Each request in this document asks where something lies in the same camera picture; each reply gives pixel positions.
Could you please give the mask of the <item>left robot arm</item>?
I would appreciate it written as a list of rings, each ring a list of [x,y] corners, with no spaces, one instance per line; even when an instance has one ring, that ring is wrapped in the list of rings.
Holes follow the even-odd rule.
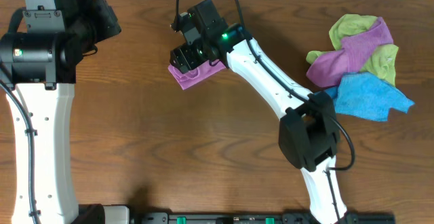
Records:
[[[25,0],[1,38],[1,88],[14,120],[12,223],[131,222],[127,206],[80,205],[71,175],[76,68],[121,32],[106,0]]]

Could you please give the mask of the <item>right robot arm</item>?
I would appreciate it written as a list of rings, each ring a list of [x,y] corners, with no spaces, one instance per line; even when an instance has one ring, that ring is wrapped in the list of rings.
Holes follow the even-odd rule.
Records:
[[[279,119],[279,148],[302,173],[313,217],[319,223],[342,223],[347,207],[335,173],[340,128],[328,94],[314,94],[289,78],[240,24],[184,24],[175,30],[185,43],[173,50],[171,64],[187,74],[217,61],[244,78]]]

